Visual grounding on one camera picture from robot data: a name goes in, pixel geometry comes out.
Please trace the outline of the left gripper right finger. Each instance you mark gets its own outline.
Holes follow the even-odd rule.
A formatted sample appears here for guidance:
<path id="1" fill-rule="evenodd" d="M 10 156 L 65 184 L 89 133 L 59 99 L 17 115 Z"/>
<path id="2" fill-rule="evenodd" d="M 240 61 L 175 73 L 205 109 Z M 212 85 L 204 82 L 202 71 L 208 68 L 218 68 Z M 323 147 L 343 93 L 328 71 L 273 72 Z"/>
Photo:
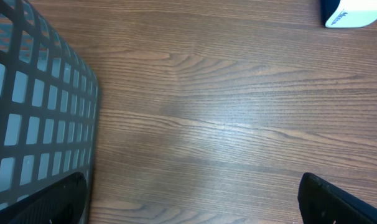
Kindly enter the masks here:
<path id="1" fill-rule="evenodd" d="M 377 208 L 310 172 L 301 178 L 297 199 L 305 224 L 377 224 Z"/>

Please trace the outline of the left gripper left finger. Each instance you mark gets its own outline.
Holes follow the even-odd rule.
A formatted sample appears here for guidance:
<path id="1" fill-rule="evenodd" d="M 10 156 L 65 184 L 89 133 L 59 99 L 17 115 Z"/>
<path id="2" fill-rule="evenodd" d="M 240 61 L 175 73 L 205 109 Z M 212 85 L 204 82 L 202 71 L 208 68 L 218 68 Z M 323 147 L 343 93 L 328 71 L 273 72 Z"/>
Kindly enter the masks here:
<path id="1" fill-rule="evenodd" d="M 0 223 L 79 223 L 87 194 L 85 176 L 81 172 L 74 172 L 0 210 Z"/>

